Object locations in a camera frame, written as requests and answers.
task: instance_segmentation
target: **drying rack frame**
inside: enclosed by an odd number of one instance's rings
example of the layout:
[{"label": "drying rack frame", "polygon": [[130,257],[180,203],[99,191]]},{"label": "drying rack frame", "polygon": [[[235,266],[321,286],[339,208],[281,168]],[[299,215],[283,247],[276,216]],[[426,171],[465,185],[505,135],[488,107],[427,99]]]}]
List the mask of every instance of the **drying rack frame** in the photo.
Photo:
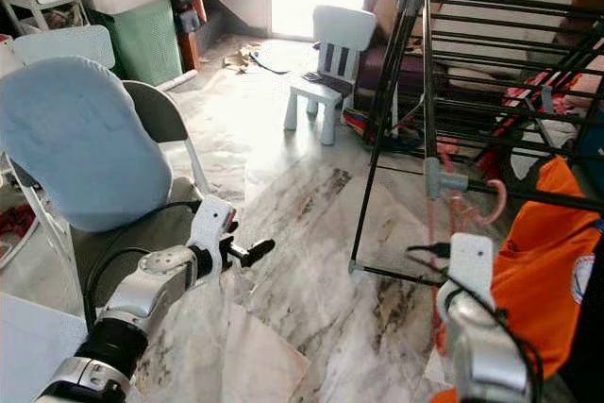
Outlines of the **drying rack frame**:
[{"label": "drying rack frame", "polygon": [[[487,151],[493,149],[495,146],[508,147],[510,148],[511,154],[519,156],[536,157],[534,152],[540,152],[542,154],[546,153],[548,156],[562,155],[567,157],[571,162],[576,160],[604,160],[604,156],[584,155],[579,151],[590,127],[604,127],[604,123],[595,120],[596,112],[600,106],[601,100],[604,99],[604,77],[600,79],[596,93],[576,92],[565,88],[568,82],[577,74],[583,73],[604,76],[604,72],[585,68],[593,58],[598,55],[604,55],[604,45],[602,45],[604,43],[604,10],[531,0],[395,1],[397,14],[394,22],[394,31],[388,42],[374,103],[370,110],[367,126],[363,133],[363,141],[373,145],[373,148],[355,242],[349,262],[349,271],[362,270],[415,283],[440,286],[442,284],[440,281],[426,279],[422,276],[407,275],[391,269],[368,266],[363,264],[361,260],[358,260],[363,225],[377,169],[424,175],[424,177],[426,177],[426,174],[429,174],[430,170],[427,168],[427,162],[432,160],[433,163],[439,158],[438,143],[451,143],[450,139],[455,139],[457,145],[461,149],[479,149],[478,155],[473,158],[468,158],[467,156],[460,154],[451,155],[451,160],[456,162],[476,162]],[[539,22],[518,23],[501,19],[490,19],[488,17],[483,17],[483,14],[471,16],[441,12],[432,13],[432,4],[439,4],[440,6],[448,4],[469,9],[474,8],[480,12],[493,9],[499,11],[515,11],[526,13],[531,15],[531,17],[556,17],[560,18],[560,20],[578,18],[583,21],[593,22],[594,25],[591,29],[583,31],[564,25],[563,22],[562,25],[554,26],[548,25],[548,21],[545,21],[545,24],[540,24]],[[423,19],[423,36],[412,35],[413,26],[420,13]],[[479,35],[475,33],[434,30],[432,20],[435,19],[441,20],[442,22],[480,23],[503,28],[513,27],[516,29],[576,35],[579,37],[579,43],[576,45],[567,45],[559,42],[539,42],[524,38],[506,38],[501,36]],[[408,110],[407,116],[410,112],[417,112],[418,108],[420,108],[423,103],[424,149],[412,150],[411,152],[406,153],[406,155],[425,160],[423,174],[411,170],[394,168],[392,166],[380,165],[379,163],[380,155],[385,151],[384,137],[392,124],[392,100],[393,96],[396,94],[401,61],[405,56],[412,54],[412,52],[407,50],[407,44],[410,39],[422,41],[424,92],[421,98],[416,101],[415,106]],[[438,49],[438,46],[434,46],[434,43],[436,42],[472,45],[475,48],[478,45],[478,47],[484,48],[524,51],[526,53],[532,52],[540,55],[559,56],[559,59],[553,62],[542,62],[530,59],[507,59],[493,55],[454,52]],[[520,81],[506,78],[492,80],[472,76],[443,75],[442,73],[435,71],[435,63],[437,61],[445,63],[458,62],[462,64],[473,63],[483,66],[500,66],[520,71],[545,71],[546,76],[542,79],[544,83],[541,83],[540,85],[529,85],[522,81],[524,79],[520,79]],[[508,99],[510,102],[510,104],[506,106],[501,103],[469,102],[464,99],[459,99],[458,96],[452,95],[452,92],[441,90],[441,87],[444,85],[444,82],[447,82],[447,79],[448,81],[458,80],[504,88],[520,88],[524,89],[524,91],[521,96],[517,97],[500,94],[498,96],[499,99]],[[558,115],[552,111],[543,111],[542,109],[539,109],[542,99],[544,99],[542,96],[551,97],[557,93],[573,94],[591,99],[592,102],[586,116],[581,118],[572,115]],[[495,118],[495,121],[487,133],[480,133],[478,130],[474,133],[469,133],[467,131],[467,125],[464,127],[463,124],[456,124],[451,121],[450,117],[447,117],[447,121],[443,122],[443,119],[439,118],[438,114],[441,109],[448,109],[449,111],[456,111],[461,114],[469,113],[476,115],[477,112],[480,114],[489,114]],[[571,148],[555,146],[548,136],[546,128],[543,126],[543,120],[555,120],[576,127],[578,134],[574,145]],[[495,136],[493,134],[493,132],[501,128],[502,125],[508,125],[510,128],[526,131],[526,128],[518,125],[520,121],[531,122],[534,125],[534,132],[539,134],[542,142],[536,143],[516,140],[510,137]],[[438,168],[437,173],[439,173],[439,177],[447,175],[446,173],[440,172]],[[430,195],[428,187],[430,185],[430,182],[428,182],[429,179],[433,179],[433,177],[427,178],[427,195]],[[488,186],[485,181],[472,178],[467,178],[466,191],[496,194],[496,190]],[[508,196],[573,209],[604,212],[603,202],[589,198],[517,187],[508,188]]]}]

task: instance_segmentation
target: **light blue chair cushion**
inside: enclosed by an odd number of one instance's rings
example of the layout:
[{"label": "light blue chair cushion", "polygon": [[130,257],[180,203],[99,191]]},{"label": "light blue chair cushion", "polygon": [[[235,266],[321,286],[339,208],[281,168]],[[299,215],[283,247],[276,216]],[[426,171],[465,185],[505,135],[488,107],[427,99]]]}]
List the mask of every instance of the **light blue chair cushion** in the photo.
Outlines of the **light blue chair cushion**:
[{"label": "light blue chair cushion", "polygon": [[0,79],[0,143],[81,230],[130,223],[169,196],[170,165],[132,98],[88,59],[42,60]]}]

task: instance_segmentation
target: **marble floor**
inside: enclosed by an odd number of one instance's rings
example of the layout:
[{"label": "marble floor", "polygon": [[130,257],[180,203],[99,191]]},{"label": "marble floor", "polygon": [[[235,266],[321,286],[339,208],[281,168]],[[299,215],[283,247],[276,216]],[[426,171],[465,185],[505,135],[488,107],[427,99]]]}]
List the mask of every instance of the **marble floor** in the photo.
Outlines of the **marble floor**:
[{"label": "marble floor", "polygon": [[[336,143],[321,145],[322,111],[308,116],[304,102],[298,103],[297,130],[284,132],[290,82],[313,69],[316,51],[306,42],[265,41],[264,59],[290,68],[289,74],[222,69],[222,57],[249,41],[224,37],[206,54],[201,74],[171,95],[212,191],[239,210],[237,242],[272,237],[277,248],[253,269],[234,270],[194,289],[170,311],[143,361],[139,388],[146,396],[139,399],[194,402],[203,395],[204,401],[256,401],[228,393],[239,381],[227,366],[232,359],[227,332],[237,304],[294,349],[280,356],[287,358],[282,367],[256,356],[260,378],[289,383],[287,397],[281,389],[264,401],[429,401],[447,387],[438,373],[427,373],[433,351],[430,289],[348,274],[370,151],[341,125]],[[169,145],[164,151],[177,176],[191,174],[183,148]],[[412,158],[385,156],[383,162],[421,170],[421,161]],[[483,197],[475,201],[485,209],[492,203]],[[445,240],[444,204],[435,211],[437,238]],[[402,251],[427,241],[426,222],[422,178],[378,171],[359,260],[425,274]],[[510,222],[504,215],[482,232],[497,247]],[[4,271],[2,290],[78,312],[77,299],[60,278],[64,267],[40,230],[31,244]]]}]

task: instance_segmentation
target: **black wire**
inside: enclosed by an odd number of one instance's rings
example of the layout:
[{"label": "black wire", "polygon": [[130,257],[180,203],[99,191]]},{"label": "black wire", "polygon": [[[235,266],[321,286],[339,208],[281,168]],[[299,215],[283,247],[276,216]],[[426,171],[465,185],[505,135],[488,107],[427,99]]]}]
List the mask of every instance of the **black wire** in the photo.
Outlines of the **black wire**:
[{"label": "black wire", "polygon": [[[439,268],[438,266],[434,266],[432,263],[430,263],[428,261],[418,259],[418,258],[414,257],[413,255],[408,254],[407,257],[409,258],[409,260],[414,261],[419,264],[423,264],[424,266],[429,268],[431,271],[434,271],[434,272],[440,274],[441,276],[447,278],[451,282],[453,282],[455,285],[460,287],[463,291],[468,293],[468,295],[470,297],[472,297],[472,299],[474,299],[483,309],[485,309],[493,317],[495,322],[506,332],[506,334],[508,334],[510,336],[510,338],[512,339],[512,341],[518,348],[520,358],[527,366],[528,375],[530,378],[530,386],[533,390],[531,401],[533,403],[540,403],[541,395],[542,395],[542,391],[543,391],[543,385],[544,385],[544,363],[543,363],[541,354],[539,354],[539,351],[537,350],[537,348],[529,341],[517,337],[510,330],[510,328],[501,320],[501,318],[499,316],[497,316],[495,311],[493,311],[493,309],[491,309],[489,307],[489,305],[486,302],[484,302],[484,300],[482,300],[482,298],[478,294],[476,294],[473,290],[466,287],[464,284],[459,282],[454,277],[450,276],[447,273],[447,271],[444,271],[443,269]],[[533,361],[531,361],[529,356],[527,355],[527,351],[526,351],[527,349],[534,356],[534,365],[537,368],[536,372],[533,367]]]},{"label": "black wire", "polygon": [[[117,231],[115,233],[115,235],[113,236],[113,238],[111,238],[111,240],[109,241],[109,244],[105,248],[103,257],[105,257],[108,254],[108,252],[111,250],[113,245],[117,242],[117,240],[120,239],[120,237],[127,230],[129,230],[132,226],[134,226],[140,222],[143,222],[143,221],[149,219],[150,217],[153,217],[157,213],[167,210],[169,208],[189,207],[192,212],[197,212],[200,205],[201,205],[201,200],[177,201],[177,202],[167,203],[165,205],[162,205],[161,207],[155,208],[154,210],[147,212],[145,215],[143,215],[142,217],[140,217],[133,223],[121,227],[119,229],[119,231]],[[122,255],[122,251],[117,251],[115,254],[106,256],[105,260],[97,261],[94,264],[94,266],[92,267],[92,270],[90,271],[90,273],[88,274],[86,283],[85,283],[83,291],[82,291],[82,297],[84,299],[84,316],[86,318],[86,326],[88,327],[89,332],[90,332],[92,326],[94,326],[94,322],[96,321],[96,307],[95,307],[95,302],[94,302],[94,294],[92,294],[92,282],[96,281],[96,283],[94,284],[94,288],[95,288],[96,285],[98,285],[98,279],[100,278],[103,271],[107,268],[107,266],[109,266],[109,264],[115,258],[117,258],[120,255]]]}]

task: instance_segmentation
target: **green storage box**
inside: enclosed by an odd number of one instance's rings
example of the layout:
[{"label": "green storage box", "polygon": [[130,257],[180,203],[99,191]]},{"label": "green storage box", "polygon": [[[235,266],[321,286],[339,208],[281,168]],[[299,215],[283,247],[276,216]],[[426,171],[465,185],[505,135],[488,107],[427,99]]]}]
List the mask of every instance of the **green storage box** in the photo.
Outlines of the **green storage box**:
[{"label": "green storage box", "polygon": [[109,30],[118,76],[156,86],[182,75],[169,0],[115,15],[94,11],[91,18]]}]

